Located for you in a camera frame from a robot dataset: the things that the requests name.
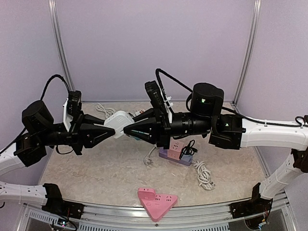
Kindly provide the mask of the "white cube socket adapter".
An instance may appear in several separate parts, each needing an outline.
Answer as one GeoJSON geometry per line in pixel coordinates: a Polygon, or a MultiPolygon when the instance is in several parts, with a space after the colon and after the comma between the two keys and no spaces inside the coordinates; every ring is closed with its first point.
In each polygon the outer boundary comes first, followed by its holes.
{"type": "Polygon", "coordinates": [[[144,109],[142,109],[142,110],[137,110],[137,111],[135,112],[135,116],[139,116],[139,115],[143,114],[144,112],[145,112],[144,109]]]}

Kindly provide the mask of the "white charger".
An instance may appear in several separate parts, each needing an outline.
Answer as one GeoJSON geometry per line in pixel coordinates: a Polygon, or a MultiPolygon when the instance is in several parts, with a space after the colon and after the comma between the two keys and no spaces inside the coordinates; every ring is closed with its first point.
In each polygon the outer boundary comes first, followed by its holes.
{"type": "Polygon", "coordinates": [[[104,126],[113,128],[115,130],[115,135],[113,135],[113,137],[118,139],[124,135],[124,127],[133,123],[133,118],[127,112],[117,111],[105,120],[104,126]]]}

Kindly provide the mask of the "white power strip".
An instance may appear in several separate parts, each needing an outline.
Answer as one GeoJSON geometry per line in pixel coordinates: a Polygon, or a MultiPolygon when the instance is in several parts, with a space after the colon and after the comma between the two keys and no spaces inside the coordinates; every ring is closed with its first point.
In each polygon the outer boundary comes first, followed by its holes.
{"type": "Polygon", "coordinates": [[[112,115],[114,115],[116,112],[118,112],[118,110],[112,108],[112,107],[105,107],[103,106],[101,103],[96,103],[95,105],[95,109],[96,111],[103,113],[105,119],[111,117],[112,115]]]}

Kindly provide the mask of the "purple power strip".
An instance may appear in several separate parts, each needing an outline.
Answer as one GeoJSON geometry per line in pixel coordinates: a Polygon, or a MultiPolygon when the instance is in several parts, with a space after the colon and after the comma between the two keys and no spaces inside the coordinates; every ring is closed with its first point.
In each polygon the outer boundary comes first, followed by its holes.
{"type": "Polygon", "coordinates": [[[200,187],[206,191],[211,191],[214,189],[215,184],[211,179],[211,171],[206,167],[204,161],[193,160],[192,155],[184,155],[180,158],[180,152],[165,150],[163,148],[159,149],[159,157],[182,164],[184,166],[193,166],[197,172],[197,180],[200,187]]]}

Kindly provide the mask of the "pink cube socket adapter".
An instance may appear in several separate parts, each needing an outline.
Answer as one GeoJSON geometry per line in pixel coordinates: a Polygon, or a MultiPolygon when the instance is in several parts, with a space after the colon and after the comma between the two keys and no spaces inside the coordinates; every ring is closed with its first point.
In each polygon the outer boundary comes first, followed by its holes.
{"type": "Polygon", "coordinates": [[[177,161],[180,160],[180,153],[183,147],[183,142],[178,140],[171,140],[170,147],[167,151],[167,157],[177,161]]]}

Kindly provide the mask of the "pink triangular power strip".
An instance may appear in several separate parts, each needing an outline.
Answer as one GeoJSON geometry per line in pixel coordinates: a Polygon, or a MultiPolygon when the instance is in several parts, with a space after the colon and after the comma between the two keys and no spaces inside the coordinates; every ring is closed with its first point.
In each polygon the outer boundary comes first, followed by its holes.
{"type": "Polygon", "coordinates": [[[141,205],[153,222],[159,222],[177,202],[178,197],[172,194],[156,194],[154,200],[140,199],[141,205]]]}

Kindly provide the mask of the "pink charger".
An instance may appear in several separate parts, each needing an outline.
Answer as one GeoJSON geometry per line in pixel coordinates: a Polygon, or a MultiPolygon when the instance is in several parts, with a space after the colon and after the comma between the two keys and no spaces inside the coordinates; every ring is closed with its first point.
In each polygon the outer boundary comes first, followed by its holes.
{"type": "Polygon", "coordinates": [[[139,199],[154,200],[155,190],[152,188],[138,188],[137,195],[139,199]]]}

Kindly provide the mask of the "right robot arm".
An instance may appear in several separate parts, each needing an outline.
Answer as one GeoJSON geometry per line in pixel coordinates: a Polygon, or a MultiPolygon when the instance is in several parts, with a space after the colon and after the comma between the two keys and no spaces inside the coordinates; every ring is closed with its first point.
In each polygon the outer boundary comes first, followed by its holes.
{"type": "Polygon", "coordinates": [[[308,171],[308,118],[294,121],[253,119],[223,106],[224,91],[209,83],[197,83],[189,89],[187,111],[174,112],[161,80],[164,70],[155,71],[156,80],[145,84],[152,107],[134,118],[124,133],[168,149],[171,140],[200,135],[221,148],[239,150],[247,147],[284,147],[290,156],[266,180],[253,189],[246,203],[255,214],[298,176],[308,171]]]}

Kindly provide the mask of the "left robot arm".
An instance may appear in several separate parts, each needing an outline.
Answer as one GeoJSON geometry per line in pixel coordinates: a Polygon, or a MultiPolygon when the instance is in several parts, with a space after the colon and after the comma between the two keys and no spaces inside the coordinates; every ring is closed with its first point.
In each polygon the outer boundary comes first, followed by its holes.
{"type": "MultiPolygon", "coordinates": [[[[2,175],[20,168],[38,163],[46,156],[46,147],[57,149],[60,145],[72,148],[76,155],[81,155],[84,148],[93,148],[100,142],[115,135],[113,128],[104,126],[104,120],[85,114],[82,111],[81,92],[67,90],[68,97],[64,104],[63,122],[55,123],[43,98],[52,80],[63,76],[51,76],[41,98],[31,103],[22,112],[23,130],[0,152],[0,173],[2,175]]],[[[67,210],[56,184],[18,185],[1,182],[0,198],[6,201],[37,204],[42,210],[62,214],[67,210]]]]}

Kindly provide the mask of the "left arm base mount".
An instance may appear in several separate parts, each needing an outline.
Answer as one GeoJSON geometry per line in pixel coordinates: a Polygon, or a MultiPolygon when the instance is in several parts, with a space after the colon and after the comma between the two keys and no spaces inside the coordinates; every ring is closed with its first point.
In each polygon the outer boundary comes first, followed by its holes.
{"type": "Polygon", "coordinates": [[[47,202],[41,207],[43,211],[68,218],[81,219],[84,205],[81,203],[66,201],[62,198],[59,187],[53,183],[44,183],[47,202]]]}

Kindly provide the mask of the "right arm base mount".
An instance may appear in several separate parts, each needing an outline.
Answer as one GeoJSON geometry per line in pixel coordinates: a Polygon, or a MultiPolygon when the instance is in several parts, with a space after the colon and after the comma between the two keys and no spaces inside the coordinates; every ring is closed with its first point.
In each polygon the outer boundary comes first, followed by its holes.
{"type": "Polygon", "coordinates": [[[252,190],[252,197],[249,200],[230,204],[232,218],[242,218],[250,215],[270,211],[273,199],[262,199],[259,192],[261,183],[257,183],[252,190]]]}

